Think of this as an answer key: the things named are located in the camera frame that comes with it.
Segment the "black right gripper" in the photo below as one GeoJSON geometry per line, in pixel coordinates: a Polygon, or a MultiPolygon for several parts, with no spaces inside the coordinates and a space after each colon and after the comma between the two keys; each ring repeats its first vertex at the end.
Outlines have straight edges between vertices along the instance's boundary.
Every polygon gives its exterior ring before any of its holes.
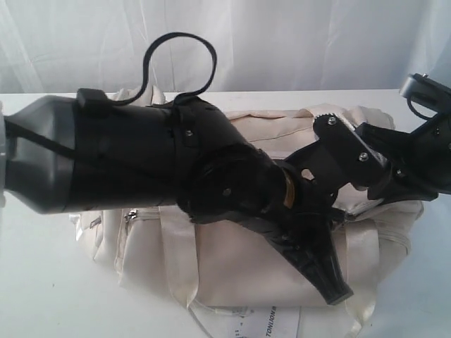
{"type": "Polygon", "coordinates": [[[369,187],[369,199],[389,204],[450,194],[450,116],[436,115],[410,133],[363,123],[357,134],[388,161],[382,178],[369,187]]]}

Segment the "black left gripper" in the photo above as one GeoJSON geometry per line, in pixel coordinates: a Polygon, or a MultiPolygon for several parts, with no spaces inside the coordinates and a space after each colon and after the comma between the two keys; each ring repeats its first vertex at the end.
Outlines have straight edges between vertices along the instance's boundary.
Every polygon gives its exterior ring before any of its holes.
{"type": "Polygon", "coordinates": [[[353,291],[331,236],[331,198],[286,162],[236,144],[193,165],[177,205],[197,224],[230,220],[260,234],[328,305],[338,305],[353,291]]]}

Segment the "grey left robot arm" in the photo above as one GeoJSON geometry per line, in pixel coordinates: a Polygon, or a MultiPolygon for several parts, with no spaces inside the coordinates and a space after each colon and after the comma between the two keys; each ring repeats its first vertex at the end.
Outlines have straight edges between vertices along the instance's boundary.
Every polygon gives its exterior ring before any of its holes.
{"type": "Polygon", "coordinates": [[[103,91],[44,96],[4,118],[4,188],[38,213],[178,206],[262,235],[327,304],[351,297],[328,195],[250,144],[196,93],[139,107],[103,91]]]}

